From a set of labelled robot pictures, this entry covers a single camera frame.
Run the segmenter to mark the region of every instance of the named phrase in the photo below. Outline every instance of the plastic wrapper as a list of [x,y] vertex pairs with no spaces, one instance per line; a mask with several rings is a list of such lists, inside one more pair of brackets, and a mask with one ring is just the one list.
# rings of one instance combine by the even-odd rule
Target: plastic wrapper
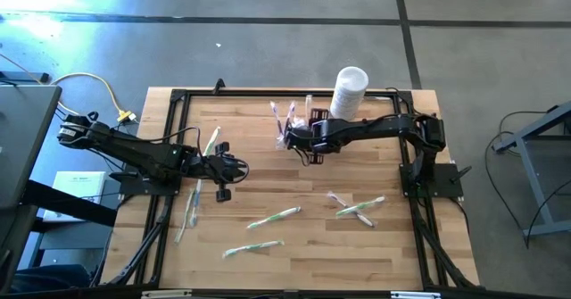
[[363,202],[363,203],[359,203],[359,204],[357,204],[357,205],[355,205],[355,206],[351,206],[351,207],[345,208],[345,209],[343,209],[343,210],[337,212],[337,213],[335,214],[335,216],[336,216],[337,218],[340,218],[341,216],[343,216],[343,215],[345,215],[345,214],[355,213],[355,212],[358,211],[358,210],[363,210],[363,209],[366,209],[366,208],[368,208],[368,207],[381,204],[384,200],[385,200],[385,197],[384,197],[384,196],[379,196],[379,197],[376,198],[375,200],[368,201],[368,202]]
[[286,142],[286,138],[284,136],[284,133],[286,131],[286,127],[292,126],[293,128],[298,128],[300,126],[304,126],[305,120],[301,119],[301,118],[297,118],[295,116],[295,101],[292,101],[289,104],[287,116],[285,117],[285,122],[283,122],[283,123],[279,119],[279,112],[277,110],[277,104],[275,102],[270,101],[269,106],[271,108],[271,111],[274,114],[274,117],[276,118],[276,124],[277,124],[276,149],[277,150],[284,150],[287,148],[287,142]]
[[269,242],[264,242],[264,243],[257,244],[257,245],[245,245],[245,246],[240,246],[238,248],[229,249],[229,250],[226,250],[222,254],[222,258],[226,258],[230,255],[234,255],[236,253],[239,253],[240,251],[257,250],[257,249],[270,247],[270,246],[274,246],[274,245],[284,245],[284,241],[281,241],[281,240],[280,241],[269,241]]
[[257,222],[251,223],[251,224],[248,225],[248,227],[246,227],[246,228],[258,228],[258,227],[259,227],[260,225],[262,225],[262,224],[271,222],[271,221],[273,221],[273,220],[283,219],[283,218],[285,218],[285,217],[287,217],[287,216],[289,216],[289,215],[296,214],[297,212],[299,212],[299,211],[301,211],[301,210],[302,210],[302,207],[301,207],[301,206],[297,206],[297,207],[294,207],[294,208],[291,208],[291,209],[282,211],[282,212],[280,212],[280,213],[278,213],[278,214],[274,214],[274,215],[272,215],[272,216],[270,216],[269,218],[266,218],[266,219],[264,219],[264,220],[259,220],[259,221],[257,221]]

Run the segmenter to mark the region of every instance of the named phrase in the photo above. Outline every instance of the yellow cable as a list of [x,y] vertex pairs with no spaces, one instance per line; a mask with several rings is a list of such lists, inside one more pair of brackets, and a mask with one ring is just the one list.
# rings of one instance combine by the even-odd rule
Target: yellow cable
[[[43,84],[41,81],[39,81],[39,79],[37,79],[36,77],[34,77],[34,75],[32,75],[31,72],[29,72],[27,69],[25,69],[24,67],[20,66],[17,62],[13,61],[12,59],[6,57],[4,54],[0,53],[0,56],[2,56],[5,60],[7,60],[8,62],[13,63],[16,67],[20,68],[21,70],[23,70],[24,72],[26,72],[28,74],[28,76],[31,79],[34,79],[39,85],[46,85]],[[119,108],[119,105],[117,104],[117,100],[115,99],[115,94],[113,93],[111,86],[109,86],[109,83],[107,81],[105,81],[105,79],[102,79],[101,77],[88,73],[88,72],[73,72],[71,74],[67,74],[64,76],[61,76],[60,78],[54,80],[50,85],[56,85],[57,83],[59,83],[60,81],[69,78],[69,77],[74,77],[74,76],[88,76],[97,80],[100,80],[101,82],[103,82],[105,84],[105,86],[107,87],[107,91],[109,92],[109,95],[111,96],[111,100],[113,101],[113,104],[115,105],[115,108],[117,109],[117,112],[119,113],[119,116],[121,116],[124,111],[121,110],[121,108]],[[79,115],[78,112],[72,110],[71,108],[67,107],[66,105],[64,105],[62,103],[62,101],[60,100],[59,102],[57,102],[58,105],[60,105],[64,110],[71,112],[72,114],[75,115]]]
[[[105,86],[107,87],[107,91],[109,92],[109,95],[111,96],[111,100],[113,101],[113,104],[115,105],[115,108],[117,109],[117,112],[119,113],[119,116],[121,116],[121,114],[124,113],[124,111],[121,110],[121,108],[119,108],[119,105],[117,104],[117,100],[115,99],[115,94],[113,93],[113,90],[111,89],[111,86],[109,86],[109,83],[107,81],[105,81],[105,79],[102,79],[101,77],[94,75],[92,73],[88,73],[88,72],[72,72],[70,74],[67,75],[63,75],[60,78],[52,81],[52,83],[50,85],[57,85],[60,81],[67,79],[69,77],[75,77],[75,76],[88,76],[97,80],[100,80],[102,83],[105,84]],[[68,112],[71,112],[71,110],[65,106],[63,106],[63,104],[61,104],[61,106],[67,110]]]

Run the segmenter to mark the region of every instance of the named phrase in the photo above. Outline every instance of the cable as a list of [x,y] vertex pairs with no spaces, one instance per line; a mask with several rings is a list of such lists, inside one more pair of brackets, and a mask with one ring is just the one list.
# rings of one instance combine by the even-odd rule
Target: cable
[[17,86],[18,86],[18,84],[12,83],[11,81],[8,81],[8,80],[0,80],[0,81],[3,82],[3,83],[5,83],[5,84],[7,84],[7,85],[12,85],[12,86],[14,86],[14,87],[17,87]]
[[[150,142],[150,143],[152,143],[152,142],[158,142],[158,141],[162,141],[162,140],[167,139],[167,138],[174,137],[174,136],[176,136],[176,135],[178,135],[178,134],[180,134],[180,133],[184,133],[184,132],[186,132],[187,130],[190,130],[190,129],[196,129],[196,131],[198,132],[198,137],[200,137],[200,129],[197,128],[196,126],[189,126],[189,127],[185,128],[185,129],[181,129],[181,130],[179,130],[179,131],[177,131],[177,132],[174,132],[173,134],[167,135],[166,137],[153,138],[153,139],[116,137],[116,136],[114,136],[112,133],[111,133],[111,134],[110,134],[110,133],[105,133],[105,132],[103,132],[103,131],[101,131],[101,130],[98,130],[98,129],[91,129],[91,128],[87,127],[87,126],[77,125],[77,124],[62,125],[62,127],[65,128],[65,129],[87,129],[87,130],[91,130],[91,131],[93,131],[93,132],[95,132],[95,133],[98,133],[98,134],[101,134],[101,135],[105,135],[105,136],[107,136],[107,137],[113,137],[113,138],[116,138],[116,139],[122,139],[122,140],[129,141],[129,142]],[[196,143],[197,143],[197,144],[196,144],[196,147],[198,147],[199,154],[201,155],[201,157],[203,157],[202,151],[200,150],[200,138],[197,139],[197,142],[196,142]]]
[[94,153],[94,154],[97,154],[97,155],[103,157],[103,159],[104,159],[105,162],[107,163],[107,166],[109,166],[109,163],[111,163],[111,164],[113,164],[116,168],[118,168],[119,170],[123,170],[123,168],[122,168],[121,166],[117,165],[116,162],[110,160],[107,156],[105,156],[105,155],[99,153],[98,151],[96,151],[96,150],[94,150],[94,149],[92,149],[92,148],[88,148],[87,150],[88,150],[89,152],[91,152],[91,153]]
[[113,228],[111,228],[111,230],[109,231],[109,236],[107,236],[107,241],[105,242],[105,247],[103,248],[103,254],[101,256],[101,260],[97,265],[97,270],[95,271],[95,274],[89,283],[89,287],[95,287],[99,285],[99,282],[101,281],[101,276],[103,274],[103,266],[105,265],[105,260],[107,259],[107,251],[109,250],[109,245],[111,244],[112,235],[113,235]]
[[[29,76],[31,79],[33,79],[34,81],[36,81],[36,82],[38,83],[38,85],[45,85],[44,83],[42,83],[41,81],[39,81],[39,79],[37,79],[36,77],[34,77],[34,75],[32,75],[31,72],[29,72],[27,69],[25,69],[24,67],[22,67],[21,65],[19,65],[17,62],[13,61],[12,59],[6,57],[6,56],[3,55],[3,54],[0,54],[0,56],[2,56],[5,60],[7,60],[8,62],[11,62],[13,65],[15,65],[16,67],[20,68],[20,69],[23,70],[25,73],[27,73],[28,76]],[[75,111],[73,111],[73,110],[67,108],[64,104],[62,104],[62,102],[59,102],[59,101],[58,101],[57,104],[59,104],[60,107],[62,107],[64,110],[66,110],[66,111],[68,111],[68,112],[71,112],[72,114],[79,115],[77,112],[75,112]]]
[[226,183],[228,183],[228,184],[240,183],[240,182],[242,182],[243,180],[245,180],[245,179],[248,177],[248,174],[250,174],[250,165],[248,165],[248,163],[247,163],[246,161],[241,160],[241,159],[237,159],[237,158],[226,157],[226,156],[222,156],[222,158],[223,158],[223,159],[227,159],[227,160],[234,160],[234,161],[236,161],[236,162],[238,162],[238,163],[242,163],[242,164],[245,166],[245,168],[246,168],[246,171],[244,172],[244,175],[243,175],[239,180],[230,182],[230,181],[228,181],[227,179],[224,179],[224,180],[226,180]]
[[307,153],[305,153],[305,151],[301,151],[301,152],[303,152],[303,155],[302,155],[302,153],[300,152],[300,150],[297,149],[296,147],[292,147],[292,149],[293,149],[298,155],[300,155],[300,157],[302,158],[302,165],[303,165],[303,166],[305,166],[305,167],[310,166],[310,156],[307,155]]
[[508,209],[509,215],[511,215],[511,218],[514,220],[514,222],[516,222],[517,228],[521,231],[521,230],[523,230],[521,224],[519,224],[519,221],[517,220],[516,215],[514,214],[514,212],[511,211],[508,203],[506,202],[506,200],[501,195],[500,190],[498,190],[498,187],[496,187],[496,184],[493,182],[492,174],[490,173],[490,169],[488,167],[488,150],[490,149],[490,147],[492,147],[493,141],[505,133],[511,133],[511,132],[502,131],[498,135],[493,137],[492,140],[490,141],[490,143],[488,143],[488,146],[484,150],[484,166],[485,166],[485,171],[488,174],[488,179],[490,180],[490,183],[492,183],[493,189],[496,191],[496,194],[500,197],[500,199],[503,202],[503,204],[505,205],[506,209]]
[[61,121],[65,121],[65,120],[63,120],[62,116],[60,116],[59,113],[54,112],[54,115],[55,115],[57,118],[59,118]]
[[[39,85],[46,85],[46,84],[42,83],[39,79],[37,79],[36,77],[34,77],[34,75],[32,75],[31,72],[29,72],[27,69],[25,69],[24,67],[22,67],[22,66],[21,66],[20,64],[18,64],[17,62],[15,62],[15,61],[13,61],[12,59],[8,58],[8,57],[5,56],[4,54],[0,54],[0,56],[3,57],[3,58],[4,58],[5,60],[7,60],[8,62],[11,62],[13,65],[15,65],[16,67],[20,68],[20,69],[23,70],[24,72],[26,72],[26,73],[28,74],[28,76],[29,76],[31,79],[33,79],[34,81],[36,81]],[[70,74],[63,75],[63,76],[61,76],[60,78],[54,80],[50,85],[55,86],[55,85],[57,85],[59,82],[61,82],[62,80],[67,79],[67,78],[70,78],[70,77],[75,77],[75,76],[88,76],[88,77],[91,77],[91,78],[93,78],[93,79],[97,79],[97,80],[103,82],[103,84],[105,85],[105,87],[107,87],[107,91],[109,92],[109,95],[111,96],[111,100],[113,101],[113,105],[115,105],[115,108],[117,109],[117,112],[119,113],[120,119],[121,119],[121,117],[127,118],[127,117],[131,114],[131,112],[125,112],[125,111],[121,110],[121,108],[119,108],[119,104],[117,104],[117,99],[115,98],[115,94],[113,93],[113,90],[112,90],[111,86],[109,85],[109,83],[108,83],[107,81],[105,81],[105,79],[103,79],[103,78],[101,78],[101,77],[99,77],[99,76],[97,76],[97,75],[95,75],[95,74],[92,74],[92,73],[89,73],[89,72],[72,72],[72,73],[70,73]],[[10,85],[17,86],[17,85],[14,84],[14,83],[10,83],[10,82],[6,82],[6,83],[9,83]],[[66,110],[66,111],[68,111],[68,112],[70,112],[70,113],[72,113],[72,114],[74,114],[74,115],[79,115],[78,112],[76,112],[76,111],[72,110],[71,108],[67,107],[66,105],[64,105],[61,100],[58,101],[57,103],[58,103],[58,105],[60,105],[60,107],[62,107],[64,110]]]
[[61,109],[59,109],[58,107],[55,107],[55,111],[56,112],[60,112],[62,114],[62,117],[65,117],[65,112],[63,112]]
[[422,115],[422,116],[428,116],[430,118],[435,119],[436,117],[433,115],[428,115],[426,113],[423,112],[419,112],[416,108],[414,108],[414,104],[412,102],[409,102],[408,100],[404,99],[404,97],[401,95],[401,90],[399,90],[396,87],[387,87],[385,89],[392,89],[396,92],[396,95],[407,105],[407,108],[409,109],[409,112],[412,112],[416,115]]
[[[107,81],[105,81],[105,79],[102,79],[101,77],[99,77],[99,76],[97,76],[97,75],[95,75],[95,74],[92,74],[92,73],[89,73],[89,72],[72,72],[72,73],[70,73],[70,74],[63,75],[63,76],[61,76],[60,78],[58,78],[58,79],[52,81],[52,83],[51,83],[50,85],[55,86],[55,85],[57,85],[59,82],[61,82],[61,81],[64,80],[64,79],[71,78],[71,77],[76,77],[76,76],[88,76],[88,77],[91,77],[91,78],[93,78],[93,79],[97,79],[97,80],[101,81],[101,82],[105,85],[105,87],[107,87],[107,91],[109,92],[109,96],[111,96],[111,100],[113,101],[113,105],[115,105],[115,109],[117,109],[117,112],[119,113],[119,116],[121,116],[121,115],[124,113],[124,111],[121,110],[121,108],[119,108],[119,105],[117,104],[117,99],[115,98],[115,94],[113,93],[113,90],[111,89],[111,86],[109,85],[109,83],[108,83]],[[63,105],[61,102],[58,102],[58,104],[59,104],[64,110],[66,110],[66,111],[68,111],[68,112],[71,112],[71,113],[74,113],[74,114],[76,114],[76,115],[79,115],[78,112],[72,110],[71,108],[66,107],[66,106]]]
[[127,127],[127,126],[125,126],[125,124],[123,124],[123,123],[119,123],[119,125],[123,125],[123,127],[125,128],[125,131],[127,131],[127,134],[129,134],[129,135],[133,135],[133,134],[131,134],[131,132],[130,132],[130,131],[128,131],[128,127]]
[[464,210],[464,207],[462,206],[462,204],[460,204],[460,202],[458,202],[457,199],[451,197],[450,200],[455,203],[458,208],[462,211],[462,214],[464,214],[464,220],[466,221],[466,229],[468,230],[468,235],[470,235],[470,223],[468,222],[468,215],[466,214],[466,210]]
[[[500,133],[503,131],[503,130],[502,130],[502,129],[503,129],[503,122],[504,122],[509,116],[517,115],[517,114],[522,114],[522,113],[545,114],[546,112],[541,112],[541,111],[518,111],[518,112],[511,112],[511,113],[507,114],[506,116],[504,116],[504,117],[500,120],[500,125],[498,126],[498,134],[500,134]],[[510,155],[512,155],[512,156],[520,156],[519,153],[514,152],[514,151],[512,151],[512,150],[510,150],[510,149],[507,151],[507,153],[510,154]]]
[[543,201],[542,205],[539,206],[539,209],[537,209],[537,212],[534,215],[534,219],[532,220],[532,223],[529,225],[529,229],[527,230],[527,236],[525,236],[525,248],[529,249],[529,237],[532,234],[532,228],[534,227],[534,223],[535,220],[537,220],[537,217],[539,216],[539,213],[542,211],[542,208],[545,204],[547,204],[547,202],[558,192],[561,190],[561,188],[566,187],[567,185],[569,185],[571,183],[571,179],[568,180],[567,182],[561,184],[559,187],[557,187],[555,190],[553,190],[553,192],[551,192],[551,194],[545,199],[545,201]]

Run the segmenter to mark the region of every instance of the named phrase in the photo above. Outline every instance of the black metal frame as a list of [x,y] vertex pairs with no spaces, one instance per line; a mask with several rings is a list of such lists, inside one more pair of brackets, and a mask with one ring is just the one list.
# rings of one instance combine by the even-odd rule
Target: black metal frame
[[60,190],[28,180],[21,197],[22,204],[71,215],[78,219],[88,220],[112,227],[115,225],[117,211],[88,200],[63,193]]
[[[164,134],[165,136],[169,135],[171,132],[171,128],[174,121],[175,116],[175,109],[177,103],[182,101],[182,113],[180,117],[180,123],[178,125],[179,129],[183,129],[186,126],[188,111],[190,107],[190,101],[193,96],[285,96],[285,97],[305,97],[306,95],[313,95],[316,97],[331,97],[333,92],[330,90],[316,90],[311,91],[308,89],[299,89],[299,90],[248,90],[248,89],[239,89],[239,88],[232,88],[229,90],[220,90],[221,88],[225,87],[224,81],[219,79],[216,83],[216,87],[212,90],[209,88],[205,89],[173,89],[170,95],[170,106],[169,111],[167,113],[167,120],[165,124]],[[407,112],[413,111],[413,99],[412,94],[410,91],[401,91],[399,93],[395,91],[386,91],[386,92],[367,92],[365,96],[370,97],[384,97],[390,98],[393,103],[394,112],[400,113],[402,112],[401,103],[405,103],[407,105]],[[184,134],[178,135],[177,143],[182,144],[184,141]],[[401,148],[401,158],[403,164],[410,164],[409,158],[409,149],[407,146],[406,141],[403,138],[399,138],[400,148]],[[423,288],[430,287],[434,285],[434,282],[430,278],[430,274],[428,271],[428,263],[426,259],[426,251],[424,247],[424,237],[428,236],[432,242],[429,242],[431,245],[439,245],[440,239],[438,236],[438,230],[436,228],[436,220],[434,214],[434,207],[432,203],[432,199],[430,195],[418,196],[418,195],[406,195],[409,198],[410,204],[410,213],[411,213],[411,223],[414,227],[414,236],[415,236],[415,243],[417,246],[417,255],[418,255],[418,266],[420,268],[420,276],[422,281]],[[145,224],[145,233],[144,233],[144,241],[145,238],[149,236],[151,231],[153,231],[152,222],[153,218],[156,213],[156,207],[158,205],[158,197],[157,195],[151,196],[151,202],[149,204],[149,212],[147,213],[146,224]],[[423,226],[422,217],[420,217],[420,210],[418,208],[418,199],[424,198],[425,205],[426,205],[426,218],[427,218],[427,225]],[[168,227],[168,222],[170,219],[170,208],[172,206],[173,197],[167,196],[165,200],[165,206],[168,206],[168,213],[165,217],[166,226]],[[153,276],[151,277],[151,283],[154,283],[158,286],[158,283],[161,278],[161,266],[162,260],[164,257],[165,251],[165,243],[166,243],[166,236],[168,234],[168,229],[164,228],[161,231],[161,235],[159,237],[159,245],[157,247],[157,252],[155,255],[155,262],[153,267]],[[451,263],[450,258],[445,254],[442,248],[436,248],[434,250],[434,259],[436,261],[437,267],[437,274],[438,274],[438,285],[447,286],[448,279],[446,278],[446,269],[449,268],[448,271],[450,274],[453,274],[453,271],[456,268]],[[141,260],[140,264],[138,264],[137,273],[135,276],[135,284],[141,284],[143,281],[143,276],[145,274],[145,265],[146,265],[146,254],[144,254],[143,259]],[[337,294],[338,292],[329,293],[329,295]],[[363,295],[385,295],[386,291],[383,292],[361,292]],[[219,291],[219,295],[226,294],[226,292]]]
[[[311,91],[305,90],[244,90],[229,89],[220,90],[224,87],[224,82],[219,79],[214,90],[211,89],[173,89],[170,96],[170,106],[167,114],[164,134],[167,136],[171,132],[174,122],[175,109],[179,101],[183,102],[182,114],[178,127],[183,129],[186,126],[190,101],[193,96],[281,96],[281,97],[303,97],[313,95],[316,97],[330,97],[332,91]],[[366,96],[386,97],[390,98],[393,103],[394,112],[402,112],[401,103],[407,105],[407,112],[413,111],[413,100],[410,91],[401,91],[400,93],[393,91],[386,92],[367,92]],[[177,142],[183,143],[184,133],[178,135]],[[399,138],[402,165],[410,164],[409,151],[407,143],[403,138]],[[436,228],[434,206],[432,204],[432,196],[424,195],[404,195],[409,199],[411,223],[415,237],[415,244],[418,254],[418,267],[420,269],[420,277],[423,290],[416,292],[415,298],[433,298],[429,293],[437,293],[441,298],[462,298],[462,299],[482,299],[482,298],[522,298],[522,299],[539,299],[548,298],[539,295],[523,295],[507,292],[489,291],[483,287],[476,287],[465,279],[460,271],[454,266],[452,260],[440,246],[438,232]],[[116,278],[120,283],[112,282],[101,287],[91,288],[74,288],[61,291],[30,293],[17,295],[19,298],[101,298],[112,295],[114,298],[140,298],[143,291],[152,291],[159,289],[161,279],[162,262],[166,249],[166,238],[168,235],[168,226],[174,196],[165,196],[165,205],[160,217],[154,221],[157,205],[159,202],[158,195],[151,196],[149,203],[149,211],[147,213],[145,223],[144,239],[141,247],[136,252],[131,263]],[[422,218],[422,214],[418,207],[418,200],[424,199],[426,207],[427,222]],[[155,254],[153,266],[153,274],[148,283],[143,283],[145,275],[145,265],[148,250],[153,240],[158,237],[158,246]],[[428,264],[426,260],[426,251],[424,247],[426,240],[434,250],[434,258],[436,261],[436,271],[438,276],[438,284],[435,284],[429,274]],[[135,275],[134,285],[126,285],[129,277]],[[454,281],[457,287],[449,287],[447,281],[447,273]],[[299,298],[408,298],[406,293],[395,291],[335,291],[335,290],[277,290],[277,289],[189,289],[181,290],[179,295],[192,295],[193,297],[224,297],[224,298],[252,298],[256,296],[283,296],[285,299]]]

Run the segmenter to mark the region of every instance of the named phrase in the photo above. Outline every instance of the black cable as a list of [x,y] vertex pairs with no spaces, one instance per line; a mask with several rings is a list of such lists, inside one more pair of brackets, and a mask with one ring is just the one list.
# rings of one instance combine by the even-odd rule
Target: black cable
[[54,112],[54,115],[55,115],[55,117],[59,118],[61,121],[65,121],[65,120],[63,120],[62,116],[60,116],[59,113]]
[[460,202],[458,202],[457,199],[451,197],[450,200],[455,203],[458,208],[462,211],[462,214],[464,214],[464,220],[466,221],[466,229],[468,230],[468,235],[470,235],[470,223],[468,222],[468,215],[466,214],[466,210],[464,210],[464,207],[462,206],[462,204],[460,204]]
[[[186,132],[186,131],[188,131],[188,130],[190,130],[190,129],[196,129],[196,130],[198,131],[198,137],[200,136],[200,129],[197,128],[196,126],[189,126],[189,127],[185,128],[185,129],[181,129],[181,130],[179,130],[179,131],[176,131],[176,132],[174,132],[173,134],[167,135],[166,137],[153,138],[153,139],[116,137],[116,136],[114,136],[112,133],[111,133],[111,134],[110,134],[110,133],[105,133],[105,132],[103,132],[103,131],[101,131],[101,130],[98,130],[98,129],[91,129],[90,127],[83,126],[83,125],[77,125],[77,124],[62,125],[62,127],[65,128],[65,129],[87,129],[87,130],[91,130],[91,131],[93,131],[93,132],[95,132],[95,133],[98,133],[98,134],[101,134],[101,135],[104,135],[104,136],[107,136],[107,137],[113,137],[113,138],[116,138],[116,139],[122,139],[122,140],[129,141],[129,142],[149,142],[149,143],[158,142],[158,141],[162,141],[162,140],[167,139],[167,138],[174,137],[174,136],[176,136],[176,135],[178,135],[178,134],[180,134],[180,133],[184,133],[184,132]],[[200,144],[200,139],[197,139],[197,144],[196,144],[196,146],[198,147],[199,144]]]
[[62,114],[62,116],[65,117],[65,112],[62,111],[59,107],[55,107],[55,111],[60,112]]
[[112,160],[110,160],[109,157],[107,157],[107,156],[105,156],[105,155],[103,155],[103,154],[97,152],[96,150],[94,150],[94,149],[92,149],[92,148],[88,148],[87,150],[88,150],[89,152],[91,152],[91,153],[94,153],[94,154],[97,154],[97,155],[103,157],[103,159],[105,160],[105,162],[107,162],[107,165],[109,165],[109,163],[111,163],[111,164],[113,164],[116,168],[118,168],[119,170],[123,170],[123,167],[117,165],[117,163],[114,162],[114,161],[112,161]]
[[5,83],[5,84],[7,84],[7,85],[12,85],[12,86],[14,86],[14,87],[17,87],[17,86],[18,86],[18,84],[12,83],[11,81],[7,81],[7,80],[0,80],[0,81],[2,81],[3,83]]
[[123,125],[123,127],[125,128],[125,131],[127,131],[127,134],[133,135],[133,134],[131,134],[130,131],[128,131],[128,127],[125,124],[121,123],[121,125]]
[[506,200],[501,195],[500,190],[498,190],[498,187],[496,187],[496,184],[493,182],[492,174],[490,173],[490,169],[488,167],[488,150],[490,149],[490,147],[492,147],[493,141],[505,133],[509,133],[509,132],[506,132],[506,131],[500,132],[498,135],[496,135],[495,137],[492,138],[490,143],[488,143],[488,146],[484,150],[484,166],[485,166],[485,171],[488,174],[488,179],[490,180],[490,183],[492,183],[493,189],[496,191],[496,194],[500,197],[500,199],[503,202],[503,204],[505,205],[506,209],[508,209],[509,215],[511,215],[511,218],[514,220],[514,222],[516,222],[517,228],[521,231],[521,230],[523,230],[521,224],[519,224],[519,221],[517,220],[516,215],[514,214],[514,212],[511,211],[508,203],[506,202]]
[[110,172],[114,172],[115,170],[113,169],[113,167],[111,167],[111,165],[109,164],[109,162],[107,162],[107,159],[103,159],[105,161],[105,164],[107,164],[107,167],[109,168]]
[[[509,116],[513,116],[513,115],[517,115],[517,114],[522,114],[522,113],[527,113],[527,114],[545,114],[547,112],[541,112],[541,111],[517,111],[517,112],[511,112],[509,114],[507,114],[506,116],[504,116],[501,120],[500,120],[500,125],[498,126],[498,134],[500,134],[502,131],[505,133],[511,133],[513,135],[512,132],[509,131],[504,131],[503,130],[503,122],[509,117]],[[512,155],[512,156],[520,156],[519,153],[514,152],[512,150],[508,150],[507,151],[508,154]]]
[[214,167],[212,167],[212,169],[217,172],[217,175],[219,176],[219,179],[221,179],[224,183],[227,183],[227,184],[240,183],[240,182],[242,182],[243,180],[246,179],[246,177],[248,176],[248,174],[250,174],[250,165],[248,165],[248,163],[247,163],[246,161],[241,160],[241,159],[239,159],[239,158],[227,157],[227,156],[224,156],[224,155],[222,155],[222,156],[220,156],[220,157],[222,157],[223,159],[230,160],[230,161],[235,161],[235,162],[237,162],[238,164],[242,163],[242,165],[245,166],[245,168],[246,168],[246,170],[245,170],[245,172],[244,172],[244,175],[243,175],[239,180],[229,181],[229,180],[227,180],[226,178],[224,178],[222,175],[220,175],[220,174],[214,169]]
[[[117,211],[122,205],[123,202],[119,202],[119,204],[117,204],[117,208],[115,209],[115,211]],[[105,265],[105,260],[107,259],[107,251],[109,251],[109,245],[111,244],[112,235],[113,235],[113,228],[111,228],[109,231],[109,235],[107,236],[107,241],[105,241],[105,247],[103,248],[103,255],[101,256],[101,260],[97,265],[97,270],[95,271],[95,275],[93,276],[91,282],[89,283],[89,287],[96,287],[97,285],[99,285],[99,281],[101,281],[101,276],[103,275],[103,266]]]
[[551,194],[545,199],[545,201],[543,201],[542,205],[539,206],[539,209],[537,209],[537,212],[534,215],[534,219],[532,220],[532,223],[529,225],[529,229],[527,230],[527,236],[525,236],[525,248],[529,249],[529,237],[532,234],[532,228],[534,227],[534,223],[535,220],[537,220],[537,217],[539,216],[539,213],[541,212],[543,206],[545,204],[547,204],[547,202],[558,192],[561,190],[561,188],[566,187],[567,185],[569,185],[569,183],[571,183],[571,179],[568,180],[567,182],[561,184],[559,187],[557,187],[555,190],[553,190],[553,192],[551,192]]
[[302,151],[302,152],[305,154],[305,158],[303,158],[303,155],[302,155],[302,153],[300,153],[300,150],[299,150],[299,149],[297,149],[297,148],[295,148],[295,147],[292,147],[292,149],[293,149],[298,155],[300,155],[300,158],[302,158],[302,165],[303,165],[303,166],[305,166],[305,167],[310,166],[310,157],[307,155],[307,153],[305,153],[305,151]]
[[422,115],[422,114],[423,114],[422,112],[417,111],[417,110],[414,108],[414,105],[413,105],[411,102],[409,102],[408,100],[404,99],[404,97],[401,96],[401,90],[399,90],[397,87],[387,87],[387,88],[385,88],[385,89],[392,89],[392,90],[394,90],[394,91],[396,92],[396,95],[407,105],[407,108],[409,109],[409,112],[413,112],[413,113],[418,114],[418,115]]

